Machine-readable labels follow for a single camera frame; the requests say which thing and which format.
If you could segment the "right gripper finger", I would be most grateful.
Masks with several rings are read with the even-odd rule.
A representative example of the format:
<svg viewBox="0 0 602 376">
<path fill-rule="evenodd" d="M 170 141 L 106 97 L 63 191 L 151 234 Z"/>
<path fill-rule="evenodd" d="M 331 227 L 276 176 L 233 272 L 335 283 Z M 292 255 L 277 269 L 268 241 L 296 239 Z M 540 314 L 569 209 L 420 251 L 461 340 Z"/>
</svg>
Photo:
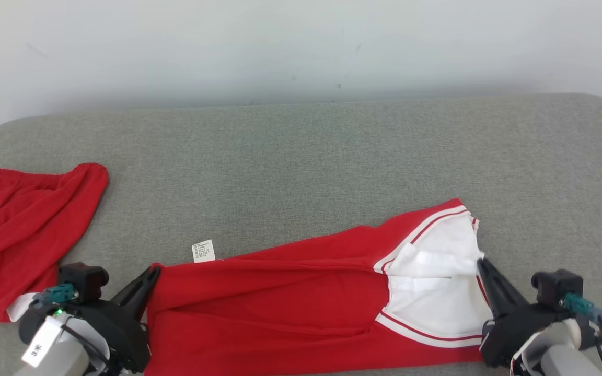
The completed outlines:
<svg viewBox="0 0 602 376">
<path fill-rule="evenodd" d="M 478 259 L 476 267 L 493 317 L 499 319 L 506 316 L 511 311 L 511 303 L 503 287 L 504 276 L 486 258 Z"/>
<path fill-rule="evenodd" d="M 492 314 L 511 314 L 528 301 L 490 260 L 482 259 L 482 289 Z"/>
</svg>

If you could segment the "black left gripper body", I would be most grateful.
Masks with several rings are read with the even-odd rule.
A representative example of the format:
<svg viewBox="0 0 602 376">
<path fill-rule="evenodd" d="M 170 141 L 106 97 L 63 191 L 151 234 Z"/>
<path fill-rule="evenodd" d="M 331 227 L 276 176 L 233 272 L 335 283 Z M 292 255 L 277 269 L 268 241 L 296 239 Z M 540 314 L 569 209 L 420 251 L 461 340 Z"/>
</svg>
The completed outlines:
<svg viewBox="0 0 602 376">
<path fill-rule="evenodd" d="M 148 366 L 146 327 L 117 304 L 34 305 L 19 321 L 27 347 L 46 316 L 64 321 L 64 332 L 38 367 L 23 362 L 20 374 L 136 374 Z"/>
</svg>

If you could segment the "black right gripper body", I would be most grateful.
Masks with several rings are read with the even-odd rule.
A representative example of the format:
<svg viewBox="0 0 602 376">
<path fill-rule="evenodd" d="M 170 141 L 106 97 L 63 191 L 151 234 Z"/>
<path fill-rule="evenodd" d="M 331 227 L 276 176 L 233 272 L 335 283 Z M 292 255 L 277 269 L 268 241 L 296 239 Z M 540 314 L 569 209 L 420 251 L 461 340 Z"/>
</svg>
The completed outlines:
<svg viewBox="0 0 602 376">
<path fill-rule="evenodd" d="M 483 325 L 481 356 L 490 368 L 541 369 L 554 346 L 574 348 L 574 319 L 567 309 L 524 305 Z"/>
</svg>

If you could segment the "red shorts white trim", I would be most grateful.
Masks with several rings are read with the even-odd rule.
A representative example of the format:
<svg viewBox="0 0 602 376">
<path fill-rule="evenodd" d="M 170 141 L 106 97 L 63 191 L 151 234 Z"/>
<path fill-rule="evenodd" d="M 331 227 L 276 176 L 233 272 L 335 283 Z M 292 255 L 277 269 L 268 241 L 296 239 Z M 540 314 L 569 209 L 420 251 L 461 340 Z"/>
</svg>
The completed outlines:
<svg viewBox="0 0 602 376">
<path fill-rule="evenodd" d="M 60 259 L 81 239 L 108 185 L 107 169 L 82 163 L 64 174 L 0 168 L 0 323 L 57 283 Z"/>
</svg>

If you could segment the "red Bulls basketball jersey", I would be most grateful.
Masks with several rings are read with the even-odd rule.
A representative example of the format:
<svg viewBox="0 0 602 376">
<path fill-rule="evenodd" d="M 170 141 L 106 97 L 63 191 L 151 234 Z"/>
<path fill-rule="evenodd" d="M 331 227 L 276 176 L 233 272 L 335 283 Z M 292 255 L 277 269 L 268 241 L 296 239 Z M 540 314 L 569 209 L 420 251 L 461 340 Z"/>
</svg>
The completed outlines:
<svg viewBox="0 0 602 376">
<path fill-rule="evenodd" d="M 327 236 L 165 266 L 146 376 L 283 376 L 478 362 L 492 314 L 459 199 Z"/>
</svg>

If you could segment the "white paper tag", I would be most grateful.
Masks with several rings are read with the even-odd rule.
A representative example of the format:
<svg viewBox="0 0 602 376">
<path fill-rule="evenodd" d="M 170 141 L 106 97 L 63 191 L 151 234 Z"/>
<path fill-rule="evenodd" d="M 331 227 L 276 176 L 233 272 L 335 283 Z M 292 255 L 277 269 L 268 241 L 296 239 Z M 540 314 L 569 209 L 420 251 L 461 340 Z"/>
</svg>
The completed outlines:
<svg viewBox="0 0 602 376">
<path fill-rule="evenodd" d="M 21 360 L 28 366 L 38 367 L 64 332 L 64 326 L 64 321 L 53 316 L 46 316 L 21 355 Z"/>
</svg>

